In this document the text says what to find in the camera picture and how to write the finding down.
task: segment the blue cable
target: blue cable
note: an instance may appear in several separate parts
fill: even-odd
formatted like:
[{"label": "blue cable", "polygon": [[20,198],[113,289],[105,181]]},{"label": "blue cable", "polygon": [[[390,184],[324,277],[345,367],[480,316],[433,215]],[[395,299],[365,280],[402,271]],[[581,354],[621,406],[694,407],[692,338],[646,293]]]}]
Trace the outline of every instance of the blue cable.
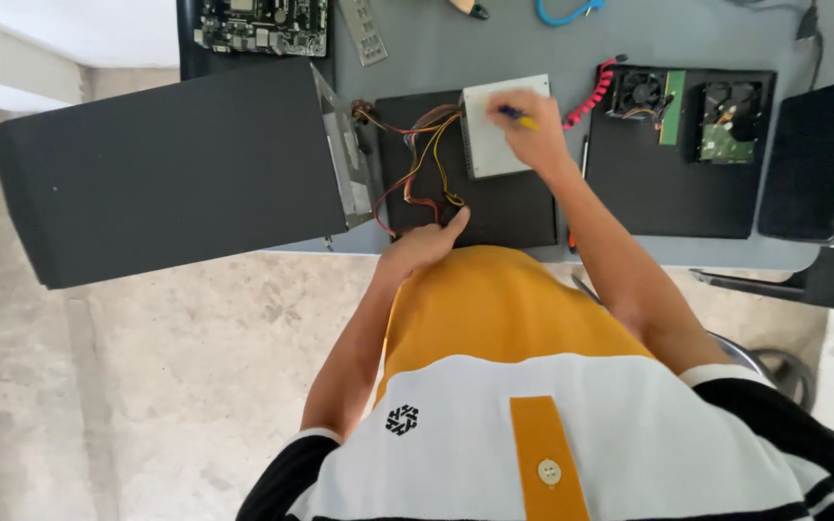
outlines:
[{"label": "blue cable", "polygon": [[536,0],[536,12],[537,14],[539,14],[539,19],[541,19],[543,23],[545,23],[546,25],[551,25],[553,27],[565,25],[573,19],[585,14],[585,12],[587,12],[587,9],[602,9],[604,3],[606,2],[606,0],[588,0],[588,2],[584,6],[581,6],[580,9],[574,11],[567,17],[555,19],[550,18],[550,16],[546,14],[546,9],[544,9],[542,6],[542,1],[543,0]]}]

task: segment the computer case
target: computer case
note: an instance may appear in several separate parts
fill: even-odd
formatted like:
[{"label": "computer case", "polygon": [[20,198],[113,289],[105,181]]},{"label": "computer case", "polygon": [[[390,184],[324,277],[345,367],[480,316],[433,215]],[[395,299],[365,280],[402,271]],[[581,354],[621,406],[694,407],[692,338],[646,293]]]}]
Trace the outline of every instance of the computer case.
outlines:
[{"label": "computer case", "polygon": [[298,57],[10,120],[6,205],[48,288],[342,233],[374,200],[346,107]]},{"label": "computer case", "polygon": [[758,232],[834,246],[834,85],[781,105]]}]

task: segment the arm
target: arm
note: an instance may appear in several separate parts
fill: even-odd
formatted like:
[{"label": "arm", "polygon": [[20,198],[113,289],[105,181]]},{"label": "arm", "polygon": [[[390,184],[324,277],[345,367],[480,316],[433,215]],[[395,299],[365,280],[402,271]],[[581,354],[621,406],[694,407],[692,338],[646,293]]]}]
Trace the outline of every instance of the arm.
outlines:
[{"label": "arm", "polygon": [[[519,127],[497,107],[527,113],[538,130]],[[607,311],[672,372],[729,358],[690,311],[678,287],[604,207],[568,155],[555,98],[530,91],[492,97],[488,113],[519,160],[539,173],[568,219],[587,274]]]},{"label": "arm", "polygon": [[446,257],[468,222],[469,209],[464,207],[446,228],[437,224],[418,228],[389,246],[378,259],[365,296],[314,378],[301,430],[326,427],[343,439],[349,437],[375,385],[398,288],[414,270]]}]

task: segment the motherboard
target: motherboard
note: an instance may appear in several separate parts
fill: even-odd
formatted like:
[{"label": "motherboard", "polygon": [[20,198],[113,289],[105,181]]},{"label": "motherboard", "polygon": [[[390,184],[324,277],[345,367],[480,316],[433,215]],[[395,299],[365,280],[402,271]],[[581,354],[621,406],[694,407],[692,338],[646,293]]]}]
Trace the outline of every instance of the motherboard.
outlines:
[{"label": "motherboard", "polygon": [[195,42],[219,53],[327,55],[328,0],[203,0]]}]

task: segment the cpu fan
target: cpu fan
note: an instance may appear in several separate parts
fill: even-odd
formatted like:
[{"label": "cpu fan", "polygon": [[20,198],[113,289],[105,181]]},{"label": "cpu fan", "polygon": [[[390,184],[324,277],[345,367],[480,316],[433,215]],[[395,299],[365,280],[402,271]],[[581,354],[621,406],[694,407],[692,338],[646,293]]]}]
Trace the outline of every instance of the cpu fan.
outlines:
[{"label": "cpu fan", "polygon": [[619,77],[613,89],[609,115],[644,120],[665,107],[662,79],[653,72],[627,72]]}]

